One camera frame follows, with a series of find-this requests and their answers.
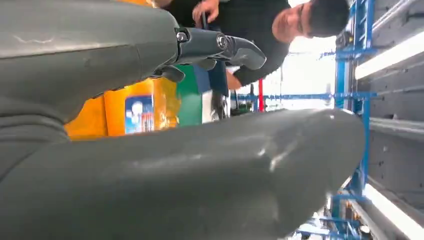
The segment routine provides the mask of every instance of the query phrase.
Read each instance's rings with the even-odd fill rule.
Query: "red pole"
[[[259,79],[259,91],[258,91],[258,100],[259,100],[259,112],[265,112],[264,105],[264,83],[262,82],[262,78]]]

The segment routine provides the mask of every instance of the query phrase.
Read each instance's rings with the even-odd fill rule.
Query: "man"
[[[202,13],[208,23],[230,36],[254,42],[266,55],[262,68],[242,66],[227,71],[228,88],[238,89],[277,70],[297,36],[330,37],[338,35],[349,20],[346,0],[311,0],[290,7],[287,0],[153,0],[169,11],[185,27],[199,27]]]

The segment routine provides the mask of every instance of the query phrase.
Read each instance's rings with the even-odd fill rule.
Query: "black t-shirt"
[[[185,27],[193,27],[193,8],[200,0],[173,0],[164,7]],[[262,68],[240,67],[234,75],[243,86],[266,77],[277,70],[289,52],[289,45],[277,41],[272,32],[275,17],[290,8],[287,0],[230,0],[219,3],[219,15],[214,25],[225,35],[250,40],[266,55]]]

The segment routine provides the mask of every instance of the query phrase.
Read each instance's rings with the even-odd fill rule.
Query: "man's hand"
[[[220,13],[218,8],[220,0],[203,0],[193,9],[193,20],[197,28],[202,27],[202,13],[208,13],[207,23],[213,22]]]
[[[229,90],[237,90],[242,87],[240,81],[228,70],[226,71],[226,83]]]

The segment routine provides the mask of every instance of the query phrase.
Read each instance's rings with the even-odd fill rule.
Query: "fluorescent light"
[[[422,240],[424,229],[421,225],[400,210],[390,200],[369,184],[365,185],[363,195],[387,217],[401,232],[411,240]]]
[[[424,52],[423,42],[424,31],[357,66],[355,78],[357,80],[365,78],[377,71]]]

